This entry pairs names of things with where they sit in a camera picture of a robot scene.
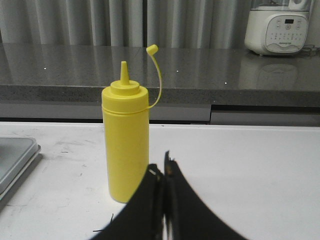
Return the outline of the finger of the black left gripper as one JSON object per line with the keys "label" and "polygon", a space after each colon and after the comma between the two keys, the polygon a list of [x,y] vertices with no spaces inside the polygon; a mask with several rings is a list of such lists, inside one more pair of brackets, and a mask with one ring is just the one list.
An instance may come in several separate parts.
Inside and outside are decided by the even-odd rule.
{"label": "finger of the black left gripper", "polygon": [[149,164],[143,179],[120,213],[97,235],[97,240],[161,240],[164,228],[165,178]]}

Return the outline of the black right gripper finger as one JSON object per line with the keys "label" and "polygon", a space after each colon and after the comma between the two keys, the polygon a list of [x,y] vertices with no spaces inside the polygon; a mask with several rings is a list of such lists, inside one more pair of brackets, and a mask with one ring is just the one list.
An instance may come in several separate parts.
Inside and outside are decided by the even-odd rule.
{"label": "black right gripper finger", "polygon": [[244,240],[201,200],[178,163],[164,156],[164,214],[168,240]]}

